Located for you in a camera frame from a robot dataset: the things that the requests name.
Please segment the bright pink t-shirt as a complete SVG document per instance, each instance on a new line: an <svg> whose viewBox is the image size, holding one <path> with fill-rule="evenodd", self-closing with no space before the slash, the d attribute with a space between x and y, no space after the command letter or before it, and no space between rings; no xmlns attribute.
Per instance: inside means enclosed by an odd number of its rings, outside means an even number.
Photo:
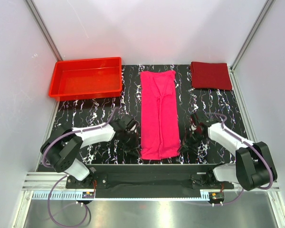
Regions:
<svg viewBox="0 0 285 228"><path fill-rule="evenodd" d="M141 159L179 155L180 133L175 89L176 72L141 72Z"/></svg>

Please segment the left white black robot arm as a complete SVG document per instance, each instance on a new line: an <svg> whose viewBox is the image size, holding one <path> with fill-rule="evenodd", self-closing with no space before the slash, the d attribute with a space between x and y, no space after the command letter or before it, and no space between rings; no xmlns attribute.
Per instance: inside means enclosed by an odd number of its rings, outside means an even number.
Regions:
<svg viewBox="0 0 285 228"><path fill-rule="evenodd" d="M125 153L139 157L137 127L138 122L129 116L90 127L68 129L61 126L41 146L42 163L57 173L75 177L82 188L88 188L93 183L93 176L88 167L77 159L80 149L118 140Z"/></svg>

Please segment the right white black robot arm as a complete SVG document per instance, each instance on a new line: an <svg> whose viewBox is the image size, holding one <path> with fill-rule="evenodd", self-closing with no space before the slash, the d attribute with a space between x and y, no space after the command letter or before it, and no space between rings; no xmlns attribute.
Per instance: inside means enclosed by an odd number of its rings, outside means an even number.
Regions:
<svg viewBox="0 0 285 228"><path fill-rule="evenodd" d="M206 184L217 188L224 182L239 184L244 190L267 190L277 180L277 171L265 142L253 142L225 125L223 114L193 113L180 150L189 151L204 139L219 143L236 158L234 164L220 164L206 173Z"/></svg>

